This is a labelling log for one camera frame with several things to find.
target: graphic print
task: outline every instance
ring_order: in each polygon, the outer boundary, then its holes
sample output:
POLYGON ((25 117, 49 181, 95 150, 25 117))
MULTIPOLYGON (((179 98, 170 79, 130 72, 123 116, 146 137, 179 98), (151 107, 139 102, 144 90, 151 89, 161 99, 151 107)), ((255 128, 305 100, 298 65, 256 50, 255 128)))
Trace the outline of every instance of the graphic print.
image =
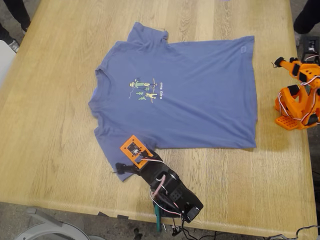
MULTIPOLYGON (((140 96, 138 97, 138 100, 151 100, 151 103, 154 103, 154 100, 158 98, 158 93, 155 93, 155 90, 158 86, 156 83, 155 79, 152 78, 152 82, 143 82, 141 79, 138 77, 134 81, 129 83, 129 86, 132 88, 130 92, 129 99, 131 98, 131 93, 133 91, 136 91, 135 94, 140 96)), ((163 97, 163 83, 160 83, 160 97, 159 99, 162 99, 163 97)))

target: orange robot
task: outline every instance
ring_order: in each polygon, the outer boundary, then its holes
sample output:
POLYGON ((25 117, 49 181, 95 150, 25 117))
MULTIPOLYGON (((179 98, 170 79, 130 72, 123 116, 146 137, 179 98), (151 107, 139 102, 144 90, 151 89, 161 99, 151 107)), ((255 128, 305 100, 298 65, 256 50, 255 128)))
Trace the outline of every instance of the orange robot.
POLYGON ((285 68, 301 82, 300 85, 284 87, 279 92, 274 107, 281 116, 275 122, 287 130, 320 124, 320 66, 316 62, 301 62, 293 57, 289 62, 279 57, 274 64, 276 68, 285 68))

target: t-shirt sleeve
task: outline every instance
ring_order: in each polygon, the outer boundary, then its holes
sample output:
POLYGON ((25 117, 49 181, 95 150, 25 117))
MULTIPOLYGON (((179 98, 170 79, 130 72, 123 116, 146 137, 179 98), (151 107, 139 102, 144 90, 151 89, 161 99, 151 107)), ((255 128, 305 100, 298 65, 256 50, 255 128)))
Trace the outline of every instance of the t-shirt sleeve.
POLYGON ((129 33, 127 41, 141 45, 158 45, 166 43, 167 38, 167 31, 159 31, 136 22, 129 33))
MULTIPOLYGON (((94 130, 96 139, 103 150, 104 155, 111 164, 113 170, 116 172, 116 164, 121 163, 128 166, 133 166, 132 161, 120 150, 120 147, 128 140, 133 134, 128 133, 121 129, 108 127, 104 129, 104 126, 99 125, 94 130)), ((155 149, 156 143, 140 133, 134 133, 134 135, 151 150, 155 149)), ((118 174, 121 181, 131 176, 132 173, 118 174)))

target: cartoon figure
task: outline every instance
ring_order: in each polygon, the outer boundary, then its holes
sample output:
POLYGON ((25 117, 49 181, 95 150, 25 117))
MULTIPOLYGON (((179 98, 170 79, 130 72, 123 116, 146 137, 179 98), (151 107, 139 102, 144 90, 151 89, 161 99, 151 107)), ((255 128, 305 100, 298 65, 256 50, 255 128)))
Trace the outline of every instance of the cartoon figure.
POLYGON ((157 84, 148 83, 148 82, 140 82, 140 78, 135 79, 133 82, 130 82, 130 87, 139 88, 139 87, 150 87, 150 85, 156 86, 157 84))
POLYGON ((146 96, 146 97, 149 97, 149 98, 151 98, 151 99, 155 99, 155 98, 156 98, 156 97, 155 97, 156 95, 157 95, 157 93, 147 93, 147 92, 145 93, 145 96, 146 96))

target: white chair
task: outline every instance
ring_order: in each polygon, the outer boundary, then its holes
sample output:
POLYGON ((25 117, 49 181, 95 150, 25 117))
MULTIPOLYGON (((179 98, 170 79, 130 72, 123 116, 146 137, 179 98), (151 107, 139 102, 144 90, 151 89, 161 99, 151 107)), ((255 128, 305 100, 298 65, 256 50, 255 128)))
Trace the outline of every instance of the white chair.
POLYGON ((15 58, 16 53, 2 40, 0 40, 0 87, 15 58))

